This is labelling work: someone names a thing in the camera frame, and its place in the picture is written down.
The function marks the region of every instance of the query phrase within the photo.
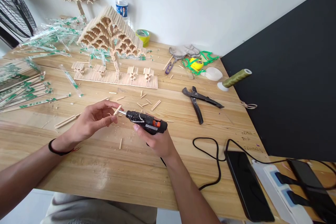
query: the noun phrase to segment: wooden desk surface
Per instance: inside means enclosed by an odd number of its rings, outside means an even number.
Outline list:
[[[147,54],[146,61],[120,60],[121,72],[127,72],[127,67],[133,65],[140,69],[143,67],[154,69],[155,75],[158,75],[159,89],[76,81],[84,93],[82,98],[76,96],[74,88],[59,69],[59,64],[62,63],[67,70],[72,71],[72,63],[87,61],[87,55],[78,53],[75,49],[71,53],[71,58],[51,56],[34,59],[34,62],[46,71],[45,79],[51,82],[51,87],[54,89],[54,94],[48,95],[48,98],[69,92],[73,96],[53,103],[0,114],[0,169],[25,158],[72,125],[70,123],[57,132],[54,129],[56,123],[82,112],[87,105],[107,96],[112,101],[125,96],[124,99],[119,100],[123,108],[138,111],[141,108],[137,102],[144,104],[145,98],[152,103],[159,99],[162,100],[151,114],[163,120],[174,120],[168,123],[169,132],[178,153],[198,187],[216,180],[218,170],[215,160],[193,147],[192,139],[196,137],[216,139],[220,145],[219,158],[221,159],[224,157],[223,149],[227,139],[232,138],[255,158],[265,162],[269,161],[245,108],[240,105],[234,88],[231,88],[229,92],[222,92],[217,88],[217,82],[205,77],[198,76],[196,79],[190,79],[186,70],[178,67],[180,62],[175,64],[166,78],[167,75],[162,68],[170,59],[168,48],[168,45],[151,42],[148,50],[153,52]],[[4,63],[8,59],[26,56],[28,54],[15,49],[13,53],[9,52],[5,55],[5,59],[0,62]],[[228,77],[220,60],[209,66],[217,67],[224,77]],[[112,63],[107,63],[107,69],[114,69]],[[198,123],[190,98],[181,92],[184,87],[191,90],[193,85],[199,93],[225,106],[223,109],[218,109],[198,100],[197,103],[204,119],[203,125]],[[141,90],[147,94],[142,100],[140,100]],[[150,112],[150,108],[151,106],[147,105],[144,111]],[[177,210],[165,166],[134,134],[132,123],[128,119],[123,116],[118,117],[118,120],[119,123],[116,126],[101,129],[90,139],[84,141],[81,149],[69,155],[37,188]],[[121,138],[123,138],[123,143],[122,149],[119,150]],[[197,144],[205,151],[216,155],[216,146],[212,141],[199,140]],[[238,150],[235,145],[230,145],[230,149]],[[217,185],[203,189],[202,194],[218,216],[246,219],[228,165],[226,162],[220,162],[220,166],[221,181]],[[329,178],[333,181],[330,173],[328,176],[326,180]],[[268,197],[267,200],[276,221],[281,223]]]

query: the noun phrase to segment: pliers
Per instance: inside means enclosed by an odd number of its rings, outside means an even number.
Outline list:
[[[203,101],[206,101],[214,106],[216,106],[217,108],[224,108],[224,106],[212,99],[210,99],[208,96],[204,96],[204,95],[201,95],[199,93],[197,93],[197,90],[196,88],[193,86],[192,87],[192,92],[190,93],[187,88],[185,87],[183,90],[182,90],[182,93],[185,94],[186,96],[189,96],[191,101],[192,101],[192,104],[194,105],[194,109],[195,109],[195,112],[196,112],[196,115],[197,115],[197,118],[198,118],[198,122],[200,124],[203,124],[203,117],[202,117],[202,113],[201,113],[201,110],[196,102],[196,99],[199,99],[199,100],[203,100]]]

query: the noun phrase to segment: green thread spool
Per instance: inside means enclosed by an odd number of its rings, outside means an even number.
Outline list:
[[[232,75],[229,79],[226,79],[223,82],[218,82],[217,86],[220,90],[228,91],[229,87],[245,79],[246,77],[249,77],[251,74],[252,72],[250,70],[242,69],[238,73]]]

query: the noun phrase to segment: gray pants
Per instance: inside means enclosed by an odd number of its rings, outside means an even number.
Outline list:
[[[41,224],[155,224],[157,210],[56,192]]]

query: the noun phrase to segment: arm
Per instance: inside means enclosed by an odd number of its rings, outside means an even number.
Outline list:
[[[133,127],[139,137],[146,141],[166,163],[182,223],[220,224],[215,212],[191,179],[175,149],[168,130],[163,134],[150,135],[137,124],[134,124]]]
[[[117,123],[117,117],[111,115],[114,113],[113,108],[118,106],[118,103],[104,100],[86,107],[76,123],[52,142],[52,149],[56,152],[71,151],[100,128],[108,127],[112,122]],[[16,207],[64,157],[52,153],[45,145],[0,171],[0,219]]]

